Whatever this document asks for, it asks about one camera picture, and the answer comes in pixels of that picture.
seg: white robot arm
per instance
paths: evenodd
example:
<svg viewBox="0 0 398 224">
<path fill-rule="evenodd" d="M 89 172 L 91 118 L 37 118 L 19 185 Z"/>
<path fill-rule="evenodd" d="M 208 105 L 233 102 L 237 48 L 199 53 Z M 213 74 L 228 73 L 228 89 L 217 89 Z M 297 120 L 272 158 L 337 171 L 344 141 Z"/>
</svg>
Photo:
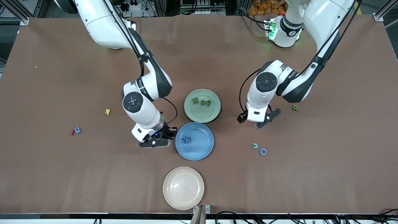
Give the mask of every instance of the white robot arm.
<svg viewBox="0 0 398 224">
<path fill-rule="evenodd" d="M 285 16 L 277 16 L 266 24 L 267 39 L 280 47 L 290 47 L 299 39 L 304 24 L 304 9 L 308 0 L 288 0 Z"/>
<path fill-rule="evenodd" d="M 296 72 L 278 60 L 267 62 L 258 71 L 250 86 L 246 103 L 247 111 L 238 117 L 240 123 L 247 119 L 257 122 L 257 127 L 261 128 L 272 121 L 280 113 L 278 109 L 267 113 L 274 94 L 282 96 L 291 103 L 301 102 L 307 97 L 315 78 L 326 65 L 338 43 L 340 35 L 337 27 L 350 11 L 353 2 L 354 0 L 313 0 L 309 3 L 303 12 L 303 22 L 315 40 L 318 54 L 304 74 Z M 290 44 L 292 39 L 285 40 Z"/>
<path fill-rule="evenodd" d="M 176 128 L 169 128 L 152 101 L 167 96 L 172 82 L 160 67 L 147 45 L 133 29 L 132 23 L 118 16 L 110 0 L 54 0 L 68 13 L 80 17 L 92 37 L 107 48 L 127 48 L 135 51 L 138 61 L 149 73 L 124 85 L 123 109 L 136 122 L 131 133 L 141 147 L 167 147 L 176 135 Z"/>
</svg>

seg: brown paper surface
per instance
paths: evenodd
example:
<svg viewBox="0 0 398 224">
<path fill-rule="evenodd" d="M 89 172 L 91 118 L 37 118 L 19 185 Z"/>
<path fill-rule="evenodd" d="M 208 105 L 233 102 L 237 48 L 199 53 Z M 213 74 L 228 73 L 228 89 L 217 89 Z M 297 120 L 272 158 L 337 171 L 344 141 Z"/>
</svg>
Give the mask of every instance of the brown paper surface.
<svg viewBox="0 0 398 224">
<path fill-rule="evenodd" d="M 260 130 L 236 121 L 240 85 L 270 60 L 301 71 L 316 52 L 306 31 L 284 49 L 239 16 L 145 18 L 138 26 L 172 79 L 168 99 L 179 112 L 173 126 L 189 122 L 183 102 L 191 91 L 219 96 L 222 112 L 207 124 L 215 138 L 211 154 L 188 161 L 174 144 L 139 148 L 120 96 L 140 74 L 134 53 L 97 45 L 80 19 L 32 18 L 0 80 L 1 213 L 179 212 L 162 185 L 180 166 L 201 174 L 201 203 L 212 212 L 397 207 L 398 63 L 382 23 L 357 16 L 300 110 L 275 96 L 271 106 L 282 113 Z M 154 103 L 166 120 L 174 117 L 166 101 Z M 82 132 L 70 136 L 75 127 Z"/>
</svg>

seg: black cable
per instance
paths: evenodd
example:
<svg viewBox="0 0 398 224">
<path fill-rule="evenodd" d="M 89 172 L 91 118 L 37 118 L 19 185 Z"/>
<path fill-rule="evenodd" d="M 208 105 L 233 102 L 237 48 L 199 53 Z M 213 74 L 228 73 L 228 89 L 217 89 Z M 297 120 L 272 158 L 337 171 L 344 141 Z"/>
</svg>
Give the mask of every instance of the black cable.
<svg viewBox="0 0 398 224">
<path fill-rule="evenodd" d="M 152 8 L 152 5 L 151 4 L 149 4 L 150 5 L 150 8 L 152 9 L 152 11 L 153 11 L 153 16 L 154 17 L 156 17 L 156 13 L 155 13 L 155 10 L 153 10 L 153 8 Z"/>
<path fill-rule="evenodd" d="M 93 224 L 97 224 L 97 220 L 98 219 L 99 219 L 99 223 L 98 224 L 102 224 L 102 219 L 99 216 L 96 217 L 96 219 L 94 220 Z"/>
<path fill-rule="evenodd" d="M 353 19 L 354 16 L 357 14 L 357 11 L 358 11 L 358 9 L 359 9 L 359 6 L 360 6 L 361 2 L 362 2 L 362 0 L 360 0 L 360 2 L 358 3 L 358 7 L 357 7 L 357 9 L 355 10 L 355 12 L 354 12 L 353 16 L 351 17 L 351 19 Z M 355 1 L 352 3 L 351 8 L 350 8 L 350 11 L 351 11 L 351 9 L 354 7 L 354 4 L 355 4 Z M 330 35 L 330 37 L 329 37 L 329 38 L 325 41 L 325 43 L 319 48 L 319 51 L 315 54 L 316 56 L 319 55 L 319 53 L 321 52 L 321 50 L 325 47 L 325 45 L 326 45 L 326 44 L 329 42 L 329 40 L 332 38 L 333 34 L 340 28 L 340 26 L 343 24 L 343 22 L 345 21 L 345 19 L 347 18 L 347 16 L 348 16 L 348 13 L 344 16 L 344 18 L 341 20 L 340 24 L 339 24 L 339 25 L 336 27 L 336 29 L 332 32 L 332 34 Z M 300 76 L 308 69 L 308 67 L 309 67 L 312 63 L 313 63 L 313 62 L 311 61 L 311 62 L 310 62 L 310 63 L 309 63 L 309 64 L 308 64 L 296 77 L 294 77 L 293 79 L 291 79 L 291 81 L 293 81 L 293 80 L 295 80 L 296 78 L 300 77 Z"/>
<path fill-rule="evenodd" d="M 242 107 L 242 102 L 241 102 L 241 100 L 240 100 L 240 96 L 241 96 L 241 94 L 242 94 L 242 88 L 243 88 L 243 86 L 245 85 L 245 83 L 246 83 L 246 81 L 248 80 L 248 79 L 250 79 L 250 77 L 252 77 L 252 75 L 254 75 L 256 72 L 258 72 L 260 69 L 257 69 L 257 70 L 255 70 L 251 75 L 249 75 L 246 79 L 245 79 L 245 81 L 242 83 L 242 86 L 240 86 L 240 90 L 239 90 L 239 105 L 240 105 L 240 108 L 242 109 L 242 111 L 243 112 L 245 112 L 246 110 L 244 110 L 243 109 L 243 107 Z"/>
<path fill-rule="evenodd" d="M 277 217 L 276 219 L 270 221 L 268 224 L 272 224 L 273 222 L 275 222 L 277 219 L 280 219 L 281 217 Z"/>
<path fill-rule="evenodd" d="M 336 46 L 334 47 L 332 53 L 330 54 L 330 57 L 332 56 L 332 54 L 333 54 L 334 51 L 336 50 L 336 48 L 337 48 L 337 46 L 339 45 L 340 41 L 342 40 L 344 34 L 345 34 L 346 31 L 348 30 L 348 27 L 351 25 L 352 21 L 354 20 L 354 17 L 355 17 L 355 15 L 357 14 L 357 11 L 359 10 L 359 7 L 361 6 L 361 3 L 362 3 L 362 0 L 359 0 L 359 1 L 358 1 L 358 6 L 357 6 L 357 8 L 355 9 L 354 14 L 352 15 L 350 21 L 348 22 L 347 27 L 344 29 L 343 33 L 341 34 L 339 41 L 337 41 L 337 44 L 336 44 Z"/>
<path fill-rule="evenodd" d="M 170 124 L 171 122 L 173 122 L 176 118 L 177 118 L 177 116 L 178 116 L 178 110 L 177 110 L 177 107 L 170 101 L 170 100 L 168 100 L 168 99 L 166 99 L 166 98 L 164 98 L 164 97 L 162 97 L 164 100 L 166 100 L 167 102 L 169 102 L 173 107 L 174 107 L 174 109 L 176 110 L 176 115 L 173 117 L 173 119 L 171 119 L 170 121 L 168 121 L 168 122 L 166 122 L 165 124 Z"/>
<path fill-rule="evenodd" d="M 230 211 L 223 211 L 223 212 L 217 213 L 217 214 L 216 214 L 216 217 L 214 218 L 215 224 L 219 224 L 219 223 L 218 223 L 218 217 L 219 217 L 219 215 L 222 214 L 222 213 L 231 213 L 231 214 L 234 214 L 234 215 L 236 215 L 237 217 L 239 217 L 240 219 L 242 219 L 243 221 L 245 221 L 247 224 L 253 224 L 253 223 L 247 221 L 247 219 L 241 217 L 240 215 L 238 215 L 238 214 L 236 214 L 236 213 L 234 213 L 234 212 L 230 212 Z"/>
<path fill-rule="evenodd" d="M 354 222 L 356 222 L 357 224 L 362 224 L 362 223 L 358 222 L 356 219 L 354 219 L 352 217 L 351 217 L 351 219 L 354 220 Z"/>
<path fill-rule="evenodd" d="M 292 219 L 292 221 L 297 221 L 298 224 L 307 224 L 307 223 L 305 222 L 305 219 L 303 219 L 303 220 L 304 220 L 304 222 L 301 222 L 300 219 L 299 219 L 299 220 Z"/>
<path fill-rule="evenodd" d="M 386 211 L 386 212 L 381 213 L 380 215 L 386 215 L 386 214 L 388 214 L 388 213 L 390 213 L 390 212 L 395 212 L 395 211 L 398 211 L 398 208 L 388 210 L 388 211 Z"/>
<path fill-rule="evenodd" d="M 195 0 L 195 2 L 192 3 L 192 8 L 188 13 L 183 13 L 183 12 L 180 12 L 180 13 L 183 15 L 191 15 L 192 13 L 194 13 L 196 11 L 197 4 L 198 4 L 198 2 L 197 2 L 197 0 Z"/>
<path fill-rule="evenodd" d="M 270 30 L 270 29 L 262 28 L 262 27 L 260 26 L 260 24 L 258 24 L 258 22 L 257 22 L 257 20 L 256 20 L 256 18 L 255 18 L 254 16 L 253 16 L 253 18 L 254 18 L 254 21 L 256 22 L 257 26 L 260 27 L 260 29 L 265 30 L 265 31 L 268 31 L 268 32 L 271 32 L 271 31 L 272 31 L 272 30 Z"/>
<path fill-rule="evenodd" d="M 159 7 L 157 7 L 153 2 L 149 1 L 149 4 L 153 5 L 155 8 L 160 9 L 160 10 L 164 11 L 164 13 L 166 13 L 165 10 L 163 10 L 163 9 L 161 9 L 161 8 L 159 8 Z"/>
<path fill-rule="evenodd" d="M 254 21 L 254 22 L 257 22 L 257 23 L 260 23 L 260 24 L 267 24 L 267 23 L 268 23 L 268 22 L 263 22 L 263 21 L 255 20 L 255 19 L 251 18 L 250 16 L 244 15 L 244 14 L 239 14 L 238 16 L 245 16 L 245 17 L 249 18 L 251 21 Z"/>
<path fill-rule="evenodd" d="M 116 8 L 116 10 L 117 10 L 119 16 L 123 17 L 123 12 L 120 10 L 120 8 L 117 7 L 117 6 L 115 6 L 115 8 Z"/>
<path fill-rule="evenodd" d="M 108 4 L 106 3 L 105 0 L 102 0 L 103 3 L 105 4 L 106 8 L 108 9 L 109 13 L 112 15 L 113 19 L 115 20 L 117 26 L 120 28 L 120 30 L 122 31 L 122 33 L 124 34 L 124 36 L 126 37 L 127 41 L 129 42 L 131 48 L 133 49 L 135 55 L 137 56 L 137 58 L 139 57 L 139 53 L 138 53 L 138 49 L 137 46 L 134 44 L 133 37 L 131 36 L 131 33 L 129 32 L 129 29 L 126 26 L 126 23 L 124 23 L 124 21 L 119 17 L 120 21 L 122 22 L 123 26 L 126 28 L 127 33 L 129 34 L 129 37 L 127 36 L 126 32 L 124 31 L 124 29 L 122 28 L 122 26 L 117 22 L 117 19 L 115 17 L 115 15 L 112 13 L 112 10 L 109 8 Z M 140 63 L 140 67 L 141 67 L 141 76 L 144 76 L 144 64 Z"/>
</svg>

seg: white plate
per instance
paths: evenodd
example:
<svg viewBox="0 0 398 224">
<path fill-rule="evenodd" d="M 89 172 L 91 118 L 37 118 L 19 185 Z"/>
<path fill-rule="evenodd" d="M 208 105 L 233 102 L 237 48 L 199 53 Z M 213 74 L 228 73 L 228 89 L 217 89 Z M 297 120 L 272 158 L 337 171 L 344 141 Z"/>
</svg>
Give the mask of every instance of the white plate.
<svg viewBox="0 0 398 224">
<path fill-rule="evenodd" d="M 178 167 L 167 174 L 163 195 L 167 203 L 178 210 L 188 210 L 202 200 L 205 184 L 200 174 L 190 167 Z"/>
</svg>

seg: orange bag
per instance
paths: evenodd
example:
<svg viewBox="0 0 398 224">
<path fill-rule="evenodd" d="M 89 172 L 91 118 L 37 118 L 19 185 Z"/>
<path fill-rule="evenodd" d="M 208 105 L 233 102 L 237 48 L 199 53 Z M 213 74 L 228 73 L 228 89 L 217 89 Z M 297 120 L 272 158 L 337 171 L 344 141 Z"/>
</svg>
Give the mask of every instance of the orange bag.
<svg viewBox="0 0 398 224">
<path fill-rule="evenodd" d="M 259 6 L 261 4 L 261 0 L 252 0 L 254 6 Z"/>
<path fill-rule="evenodd" d="M 261 4 L 258 6 L 258 9 L 261 10 L 261 11 L 265 11 L 267 8 L 268 8 L 268 7 L 267 7 L 267 4 L 265 4 L 265 3 L 261 3 Z"/>
<path fill-rule="evenodd" d="M 278 15 L 282 15 L 282 13 L 286 12 L 283 6 L 278 7 Z"/>
<path fill-rule="evenodd" d="M 271 7 L 268 7 L 265 11 L 264 11 L 264 15 L 270 14 L 271 13 Z"/>
<path fill-rule="evenodd" d="M 264 11 L 257 10 L 257 15 L 258 15 L 258 16 L 264 15 Z"/>
<path fill-rule="evenodd" d="M 257 14 L 257 7 L 251 6 L 248 10 L 248 15 L 255 16 Z"/>
</svg>

